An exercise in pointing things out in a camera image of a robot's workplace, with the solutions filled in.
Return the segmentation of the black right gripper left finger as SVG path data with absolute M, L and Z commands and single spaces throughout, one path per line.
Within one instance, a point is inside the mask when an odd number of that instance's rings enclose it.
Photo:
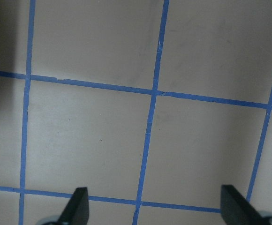
M 90 217 L 87 187 L 75 189 L 65 209 L 57 220 L 58 225 L 87 225 Z

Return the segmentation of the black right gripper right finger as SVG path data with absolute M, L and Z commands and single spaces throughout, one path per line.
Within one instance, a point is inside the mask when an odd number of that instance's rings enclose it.
M 220 214 L 226 225 L 269 224 L 233 185 L 221 186 Z

